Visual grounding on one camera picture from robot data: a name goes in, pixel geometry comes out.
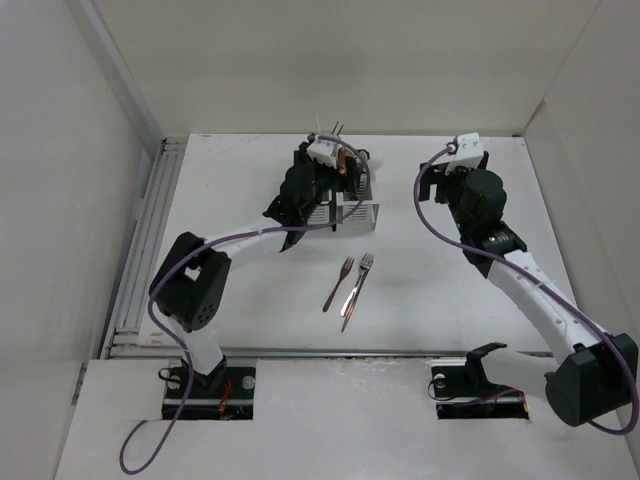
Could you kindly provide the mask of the copper knife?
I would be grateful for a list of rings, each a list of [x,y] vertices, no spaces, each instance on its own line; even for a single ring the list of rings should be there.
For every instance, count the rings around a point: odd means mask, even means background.
[[[343,177],[347,175],[347,167],[346,167],[347,156],[348,156],[347,150],[344,147],[340,147],[337,153],[336,166],[337,166],[338,173]]]

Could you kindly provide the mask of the white ceramic spoon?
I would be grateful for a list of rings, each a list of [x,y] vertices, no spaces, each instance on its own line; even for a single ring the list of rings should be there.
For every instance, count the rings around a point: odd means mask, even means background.
[[[370,158],[368,160],[370,171],[373,173],[377,172],[382,167],[383,162],[384,162],[383,154],[379,151],[373,151],[370,154]]]

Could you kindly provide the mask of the silver copper fork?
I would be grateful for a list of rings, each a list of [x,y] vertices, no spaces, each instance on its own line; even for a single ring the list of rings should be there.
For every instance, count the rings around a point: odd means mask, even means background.
[[[357,280],[340,311],[340,315],[343,318],[341,332],[344,332],[347,328],[348,321],[349,321],[349,312],[352,310],[352,305],[356,299],[357,294],[359,293],[362,287],[362,284],[365,280],[366,275],[368,274],[368,272],[370,271],[373,265],[373,262],[374,262],[374,255],[372,253],[366,253],[359,262]]]

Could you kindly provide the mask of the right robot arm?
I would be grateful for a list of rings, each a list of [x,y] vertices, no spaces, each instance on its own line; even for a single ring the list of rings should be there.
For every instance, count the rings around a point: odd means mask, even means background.
[[[488,170],[489,155],[464,165],[437,156],[421,164],[413,201],[445,205],[460,238],[432,225],[438,239],[459,248],[467,261],[500,289],[546,342],[549,359],[492,342],[466,355],[463,381],[477,394],[491,388],[544,397],[556,416],[607,434],[631,433],[639,421],[636,378],[639,348],[627,334],[613,335],[567,299],[542,272],[521,237],[503,219],[507,194]]]

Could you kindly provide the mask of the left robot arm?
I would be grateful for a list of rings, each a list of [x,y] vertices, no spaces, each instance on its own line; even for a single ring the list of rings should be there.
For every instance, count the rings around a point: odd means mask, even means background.
[[[373,171],[368,150],[336,135],[311,134],[294,151],[278,194],[258,220],[217,239],[192,232],[177,237],[149,287],[148,311],[170,320],[165,331],[182,349],[187,384],[198,394],[213,396],[223,387],[227,360],[213,319],[228,275],[294,247],[315,230],[310,219],[328,194],[357,196]]]

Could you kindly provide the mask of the black slotted utensil container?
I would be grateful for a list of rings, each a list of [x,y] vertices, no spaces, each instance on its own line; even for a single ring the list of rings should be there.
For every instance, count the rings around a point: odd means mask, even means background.
[[[324,165],[314,161],[302,145],[293,153],[293,166],[296,172],[304,173],[306,178],[313,174],[312,190],[316,205],[309,214],[308,224],[318,226],[329,223],[331,221],[331,202],[333,201],[329,171]]]

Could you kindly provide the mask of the white slotted utensil container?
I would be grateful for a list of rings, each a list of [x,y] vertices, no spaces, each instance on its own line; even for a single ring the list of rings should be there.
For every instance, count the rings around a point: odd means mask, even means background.
[[[337,184],[333,193],[334,218],[339,226],[354,229],[356,227],[375,228],[377,204],[373,200],[373,184],[375,173],[370,171],[368,160],[370,154],[366,149],[359,149],[358,154],[347,150],[347,175],[338,173]]]

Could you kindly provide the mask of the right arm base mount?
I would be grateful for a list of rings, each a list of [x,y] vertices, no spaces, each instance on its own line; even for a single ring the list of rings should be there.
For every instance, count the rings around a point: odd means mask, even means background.
[[[493,342],[471,350],[464,358],[431,363],[427,393],[435,402],[438,420],[529,419],[524,394],[491,383],[482,367],[484,357],[505,347]]]

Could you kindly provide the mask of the aluminium rail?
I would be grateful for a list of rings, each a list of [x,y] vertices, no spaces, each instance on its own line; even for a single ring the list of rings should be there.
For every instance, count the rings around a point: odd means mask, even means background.
[[[258,219],[279,190],[301,136],[193,135],[161,148],[137,212],[138,224],[102,357],[171,358],[174,343],[148,319],[148,286],[175,238],[218,238]],[[459,356],[490,342],[545,356],[544,340],[510,299],[462,252],[437,238],[457,234],[448,209],[413,203],[419,165],[443,136],[349,137],[384,156],[376,174],[374,231],[316,231],[282,253],[231,273],[215,327],[230,357]],[[374,255],[341,332],[341,308],[366,253]],[[323,305],[347,257],[353,268],[331,307]]]

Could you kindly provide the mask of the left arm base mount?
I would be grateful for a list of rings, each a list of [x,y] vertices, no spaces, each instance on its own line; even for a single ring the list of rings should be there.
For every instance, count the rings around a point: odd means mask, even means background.
[[[222,384],[210,393],[197,380],[183,406],[179,420],[245,421],[254,415],[256,363],[232,362],[223,375]],[[158,377],[165,382],[161,406],[163,420],[177,413],[186,392],[187,371],[183,366],[164,367]]]

